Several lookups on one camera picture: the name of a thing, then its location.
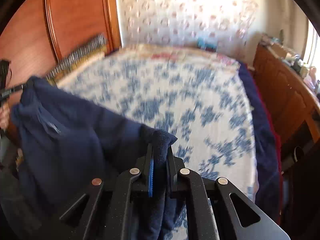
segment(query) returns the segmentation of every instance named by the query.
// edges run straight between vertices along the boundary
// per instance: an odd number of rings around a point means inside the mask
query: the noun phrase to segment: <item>dark blue towel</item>
[[[257,87],[247,67],[241,63],[239,77],[254,110],[252,121],[256,144],[259,190],[255,204],[271,219],[278,222],[280,199],[280,174],[276,152],[276,139],[271,131],[267,114],[257,92]]]
[[[176,208],[165,202],[167,149],[177,138],[115,114],[93,102],[50,86],[32,77],[12,109],[12,121],[21,136],[25,162],[19,169],[20,183],[33,208],[46,217],[94,178],[116,179],[134,167],[154,148],[153,198],[140,208],[137,239],[157,239],[162,224],[174,225],[164,215]]]

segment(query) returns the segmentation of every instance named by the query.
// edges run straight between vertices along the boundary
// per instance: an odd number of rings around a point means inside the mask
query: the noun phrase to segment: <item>patterned curtain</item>
[[[217,52],[244,58],[255,0],[117,0],[122,44],[214,43]]]

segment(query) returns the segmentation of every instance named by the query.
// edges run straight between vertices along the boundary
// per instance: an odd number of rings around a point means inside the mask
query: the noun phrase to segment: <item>silver rivet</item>
[[[130,173],[133,174],[133,175],[136,175],[136,174],[138,174],[139,172],[140,172],[140,170],[139,170],[138,168],[132,168],[132,169],[130,170]]]
[[[224,177],[221,177],[218,179],[218,182],[221,184],[221,185],[226,185],[228,184],[228,180]]]
[[[188,175],[190,173],[190,170],[187,169],[187,168],[183,168],[180,170],[180,173],[183,174],[183,175]]]
[[[91,183],[92,185],[98,186],[102,183],[102,180],[99,178],[96,178],[96,179],[93,179]]]

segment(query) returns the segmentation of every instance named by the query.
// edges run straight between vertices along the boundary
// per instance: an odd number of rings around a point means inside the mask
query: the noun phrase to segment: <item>blue and white bedspread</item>
[[[215,53],[136,45],[60,87],[174,134],[172,150],[186,167],[208,179],[226,177],[254,200],[252,115],[238,68],[237,61]],[[185,239],[186,226],[183,215],[167,238]]]

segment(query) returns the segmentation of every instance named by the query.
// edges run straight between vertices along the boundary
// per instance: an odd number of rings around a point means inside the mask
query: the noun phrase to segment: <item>person's arm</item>
[[[3,130],[6,130],[9,125],[9,115],[10,109],[8,102],[5,102],[3,106],[0,107],[0,127]]]

